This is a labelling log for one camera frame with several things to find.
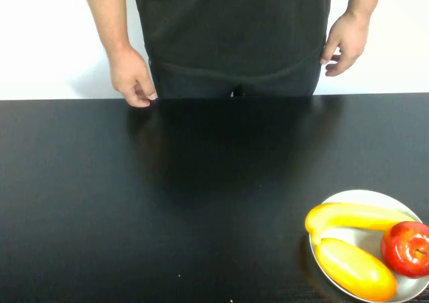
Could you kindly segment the person's right hand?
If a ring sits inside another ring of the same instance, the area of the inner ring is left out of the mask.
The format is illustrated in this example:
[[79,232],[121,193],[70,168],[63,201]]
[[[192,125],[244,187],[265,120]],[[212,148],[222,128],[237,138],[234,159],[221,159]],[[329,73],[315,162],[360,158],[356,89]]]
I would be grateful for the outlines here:
[[111,82],[132,107],[145,108],[158,98],[141,55],[131,46],[108,53]]

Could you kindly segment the person's left hand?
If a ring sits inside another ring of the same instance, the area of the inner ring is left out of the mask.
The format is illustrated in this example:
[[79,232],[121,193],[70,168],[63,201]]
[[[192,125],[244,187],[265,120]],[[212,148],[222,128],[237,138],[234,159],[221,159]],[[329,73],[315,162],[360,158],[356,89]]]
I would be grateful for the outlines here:
[[370,17],[346,11],[331,27],[320,58],[320,63],[326,66],[326,76],[344,73],[361,56],[367,43]]

